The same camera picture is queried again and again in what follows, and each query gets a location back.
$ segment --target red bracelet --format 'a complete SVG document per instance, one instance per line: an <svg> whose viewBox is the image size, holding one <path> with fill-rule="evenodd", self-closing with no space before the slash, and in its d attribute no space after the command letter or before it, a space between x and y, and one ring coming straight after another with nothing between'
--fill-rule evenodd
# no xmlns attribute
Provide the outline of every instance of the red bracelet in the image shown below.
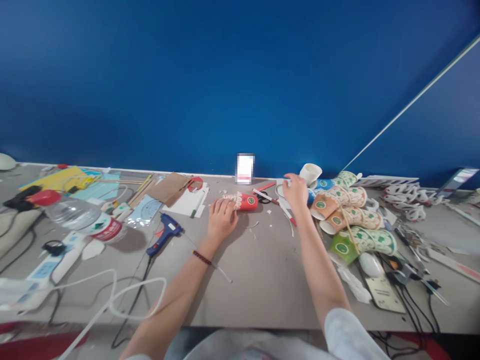
<svg viewBox="0 0 480 360"><path fill-rule="evenodd" d="M195 255L197 258L199 258L200 260L202 260L205 264L207 264L208 266L212 265L212 262L210 260L208 260L205 256L201 255L200 253L197 252L197 250L193 250L191 252L193 255Z"/></svg>

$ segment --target table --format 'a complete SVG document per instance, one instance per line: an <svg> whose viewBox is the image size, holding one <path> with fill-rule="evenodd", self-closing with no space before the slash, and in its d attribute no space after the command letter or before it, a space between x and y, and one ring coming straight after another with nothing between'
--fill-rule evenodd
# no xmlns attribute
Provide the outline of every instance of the table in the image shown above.
<svg viewBox="0 0 480 360"><path fill-rule="evenodd" d="M18 166L16 169L0 173L0 201L3 202L17 193L17 188L39 176L43 165ZM145 179L149 172L122 171L122 180ZM236 191L249 191L253 186L236 185L230 176L201 175L210 186L205 204L221 197L223 190L229 194ZM255 187L271 182L271 179L256 179ZM272 195L274 187L267 191ZM368 190L369 196L377 198L379 193ZM413 228L425 233L439 244L455 244L452 239L462 239L475 246L480 238L480 228L464 220L458 214L438 205L427 209L427 220L412 224ZM173 238L155 259L148 279L165 277L170 282L183 264L190 257L192 250L200 243L207 232L208 212L201 218L190 219L188 216L170 214L184 228L184 234ZM233 280L229 283L212 267L205 275L193 306L185 320L186 326L266 328L266 329L304 329L316 330L320 326L315 315L310 291L302 266L298 231L294 228L291 235L290 222L281 209L272 203L259 204L258 209L239 216L238 226L229 238L223 242L213 261ZM79 260L69 271L63 282L74 282L100 271L114 268L120 282L118 290L140 281L148 257L145 250L156 238L154 234L162 229L158 213L149 226L134 229L118 245L107 246L99 256L86 261ZM32 249L3 275L8 278L25 278L41 261L39 254L44 242L61 240L67 230L57 227L46 218L36 227L38 239ZM20 244L0 260L0 269L24 249L27 235ZM323 242L330 247L331 239L324 237ZM399 244L400 252L407 258L409 251ZM480 271L478 257L447 254L449 257ZM439 280L441 293L451 303L450 307L433 298L433 309L445 333L480 334L480 285L449 268L432 261L426 266L432 276ZM355 266L351 272L359 279ZM419 282L411 281L408 285L415 301L429 314L427 294ZM87 323L98 309L108 300L111 289L109 275L97 277L88 283L68 288L55 316L56 322ZM160 283L153 283L142 292L133 311L134 315L144 315L157 300L161 291ZM408 316L384 311L372 304L358 302L350 289L345 291L355 315L367 330L375 331L413 331ZM116 304L119 310L128 311L135 296L136 289L125 294ZM55 304L56 296L50 295L36 311L22 316L23 320L46 322ZM0 323L18 318L1 312ZM104 313L98 323L119 324L121 319ZM427 322L422 319L424 329Z"/></svg>

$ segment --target plastic water bottle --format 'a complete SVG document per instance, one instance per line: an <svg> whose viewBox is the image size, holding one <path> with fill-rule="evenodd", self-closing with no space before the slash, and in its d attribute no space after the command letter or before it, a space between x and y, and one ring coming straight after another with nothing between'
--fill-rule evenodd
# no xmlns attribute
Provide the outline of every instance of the plastic water bottle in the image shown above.
<svg viewBox="0 0 480 360"><path fill-rule="evenodd" d="M121 222L104 213L98 206L64 197L54 190L37 192L29 201L44 208L54 223L107 244L117 242L127 233L127 228Z"/></svg>

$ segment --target white mouse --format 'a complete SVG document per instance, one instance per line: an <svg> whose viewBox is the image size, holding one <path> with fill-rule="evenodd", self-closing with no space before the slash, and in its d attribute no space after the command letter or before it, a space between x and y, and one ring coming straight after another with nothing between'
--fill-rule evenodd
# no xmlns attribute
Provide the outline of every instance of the white mouse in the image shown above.
<svg viewBox="0 0 480 360"><path fill-rule="evenodd" d="M358 261L360 261L360 266L363 272L369 277L378 278L382 274L377 259L368 252L362 253L359 256Z"/></svg>

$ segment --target smartphone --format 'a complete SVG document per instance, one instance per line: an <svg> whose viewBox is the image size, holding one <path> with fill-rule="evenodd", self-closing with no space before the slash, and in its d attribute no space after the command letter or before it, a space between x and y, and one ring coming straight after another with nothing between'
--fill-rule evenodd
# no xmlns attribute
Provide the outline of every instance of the smartphone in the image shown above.
<svg viewBox="0 0 480 360"><path fill-rule="evenodd" d="M255 154L239 152L236 158L235 182L238 185L252 185L254 177Z"/></svg>

